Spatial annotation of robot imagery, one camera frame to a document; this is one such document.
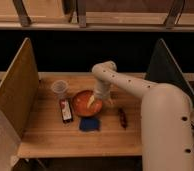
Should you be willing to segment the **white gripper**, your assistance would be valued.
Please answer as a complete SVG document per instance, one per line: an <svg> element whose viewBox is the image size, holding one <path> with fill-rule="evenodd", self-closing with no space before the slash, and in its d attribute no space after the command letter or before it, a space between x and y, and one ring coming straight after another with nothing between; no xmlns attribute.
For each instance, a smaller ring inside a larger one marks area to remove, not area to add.
<svg viewBox="0 0 194 171"><path fill-rule="evenodd" d="M87 108L94 103L95 98L101 100L107 100L110 98L110 87L111 84L109 82L97 80L94 85L94 96L92 95L87 103Z"/></svg>

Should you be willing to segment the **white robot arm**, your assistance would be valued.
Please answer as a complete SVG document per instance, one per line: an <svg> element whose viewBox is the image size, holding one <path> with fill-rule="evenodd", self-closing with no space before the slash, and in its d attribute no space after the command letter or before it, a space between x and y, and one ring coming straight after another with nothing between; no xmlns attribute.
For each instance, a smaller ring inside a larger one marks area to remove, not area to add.
<svg viewBox="0 0 194 171"><path fill-rule="evenodd" d="M190 114L193 104L180 88L117 72L113 61L95 64L94 97L110 97L110 85L141 99L143 171L194 171Z"/></svg>

